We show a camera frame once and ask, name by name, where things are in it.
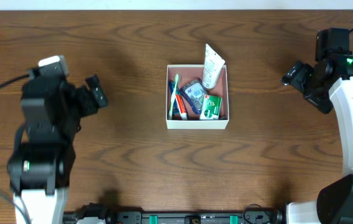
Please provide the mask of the green soap bar box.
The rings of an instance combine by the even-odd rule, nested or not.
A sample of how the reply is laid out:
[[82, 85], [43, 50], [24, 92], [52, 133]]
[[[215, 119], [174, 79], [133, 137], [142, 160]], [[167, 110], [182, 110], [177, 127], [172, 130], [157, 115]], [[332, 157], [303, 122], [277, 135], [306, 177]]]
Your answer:
[[205, 95], [202, 104], [200, 120], [218, 120], [221, 111], [222, 98]]

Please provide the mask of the green red toothpaste tube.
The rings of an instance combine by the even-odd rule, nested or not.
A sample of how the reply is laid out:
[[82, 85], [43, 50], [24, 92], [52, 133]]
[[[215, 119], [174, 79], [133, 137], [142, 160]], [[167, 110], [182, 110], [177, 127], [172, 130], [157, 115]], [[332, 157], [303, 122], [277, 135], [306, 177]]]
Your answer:
[[187, 120], [188, 117], [187, 117], [187, 112], [186, 112], [186, 108], [184, 106], [184, 103], [183, 103], [183, 98], [179, 92], [179, 89], [178, 87], [175, 87], [174, 88], [175, 90], [175, 105], [176, 105], [176, 108], [178, 109], [178, 112], [180, 114], [180, 117], [182, 120]]

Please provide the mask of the white lotion tube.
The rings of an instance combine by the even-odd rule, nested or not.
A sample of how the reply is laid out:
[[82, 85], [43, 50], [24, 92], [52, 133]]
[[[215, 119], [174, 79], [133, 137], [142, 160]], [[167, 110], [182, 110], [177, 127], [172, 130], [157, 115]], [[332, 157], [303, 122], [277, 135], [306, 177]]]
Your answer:
[[224, 64], [225, 60], [206, 44], [202, 78], [202, 84], [206, 89], [213, 89], [216, 86]]

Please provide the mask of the green white toothbrush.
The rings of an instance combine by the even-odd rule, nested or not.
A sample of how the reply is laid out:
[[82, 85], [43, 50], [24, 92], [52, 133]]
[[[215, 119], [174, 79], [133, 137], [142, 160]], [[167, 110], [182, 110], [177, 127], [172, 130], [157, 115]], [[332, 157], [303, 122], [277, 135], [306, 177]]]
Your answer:
[[168, 119], [172, 120], [173, 119], [173, 110], [174, 110], [174, 105], [177, 102], [177, 88], [178, 88], [178, 83], [181, 80], [180, 74], [176, 74], [174, 77], [174, 85], [173, 85], [173, 91], [170, 97], [170, 109], [168, 112]]

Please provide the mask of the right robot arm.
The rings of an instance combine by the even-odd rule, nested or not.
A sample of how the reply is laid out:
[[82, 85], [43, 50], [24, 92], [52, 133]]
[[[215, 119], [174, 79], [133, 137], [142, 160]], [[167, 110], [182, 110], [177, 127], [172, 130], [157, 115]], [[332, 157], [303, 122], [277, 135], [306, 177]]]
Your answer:
[[353, 223], [353, 53], [351, 30], [329, 28], [316, 36], [316, 65], [301, 61], [281, 82], [302, 93], [324, 114], [334, 110], [342, 144], [342, 177], [323, 188], [316, 200], [286, 206], [285, 223]]

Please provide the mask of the blue disposable razor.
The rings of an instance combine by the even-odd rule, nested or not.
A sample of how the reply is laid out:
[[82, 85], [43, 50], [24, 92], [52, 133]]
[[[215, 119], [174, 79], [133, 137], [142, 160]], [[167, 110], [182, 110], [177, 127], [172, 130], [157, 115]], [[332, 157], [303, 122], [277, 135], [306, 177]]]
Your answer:
[[[168, 82], [168, 88], [170, 90], [170, 94], [172, 95], [173, 91], [174, 91], [174, 82], [173, 81], [169, 81]], [[177, 100], [174, 100], [173, 103], [173, 110], [172, 110], [172, 115], [169, 116], [169, 119], [172, 119], [173, 115], [179, 114], [179, 109], [178, 109], [178, 104], [177, 104]]]

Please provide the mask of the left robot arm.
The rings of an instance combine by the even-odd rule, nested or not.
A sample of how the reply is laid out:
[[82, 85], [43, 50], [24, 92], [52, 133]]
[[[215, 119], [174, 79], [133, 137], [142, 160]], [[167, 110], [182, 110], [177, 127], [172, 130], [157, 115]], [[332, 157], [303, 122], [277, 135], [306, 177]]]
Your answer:
[[81, 119], [108, 105], [97, 75], [76, 87], [60, 66], [29, 70], [22, 86], [25, 122], [7, 162], [17, 223], [61, 223]]

